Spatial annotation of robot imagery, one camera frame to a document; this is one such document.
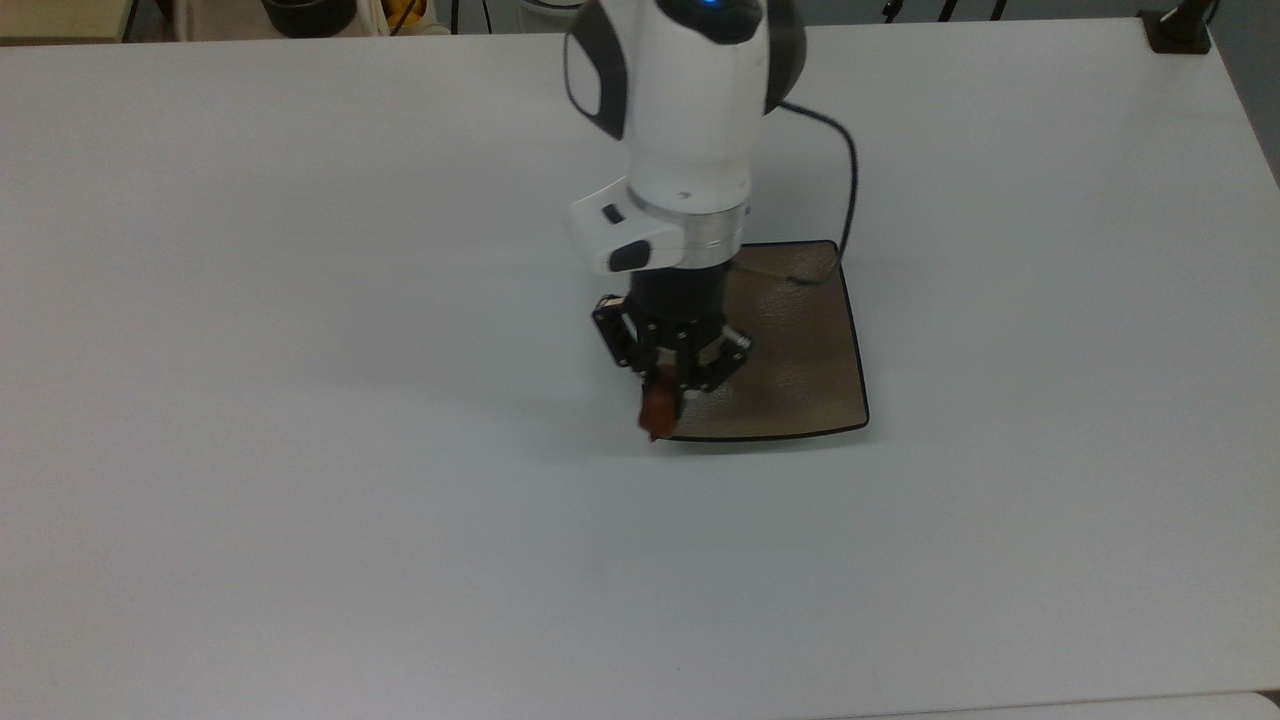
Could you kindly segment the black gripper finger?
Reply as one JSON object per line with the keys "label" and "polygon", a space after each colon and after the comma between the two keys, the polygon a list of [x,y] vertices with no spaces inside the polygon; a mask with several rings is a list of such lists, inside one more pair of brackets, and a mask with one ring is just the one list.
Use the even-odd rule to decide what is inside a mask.
{"label": "black gripper finger", "polygon": [[678,348],[678,389],[708,395],[717,391],[750,359],[754,338],[731,325],[690,329]]}
{"label": "black gripper finger", "polygon": [[631,372],[643,388],[657,383],[660,361],[673,352],[666,323],[621,295],[600,297],[591,320],[616,366]]}

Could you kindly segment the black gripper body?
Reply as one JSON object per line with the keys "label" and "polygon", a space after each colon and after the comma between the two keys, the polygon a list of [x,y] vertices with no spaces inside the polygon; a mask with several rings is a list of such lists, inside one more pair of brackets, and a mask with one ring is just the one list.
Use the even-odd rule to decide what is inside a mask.
{"label": "black gripper body", "polygon": [[701,269],[666,268],[628,275],[627,314],[641,338],[673,327],[696,338],[718,338],[726,324],[724,292],[730,264]]}

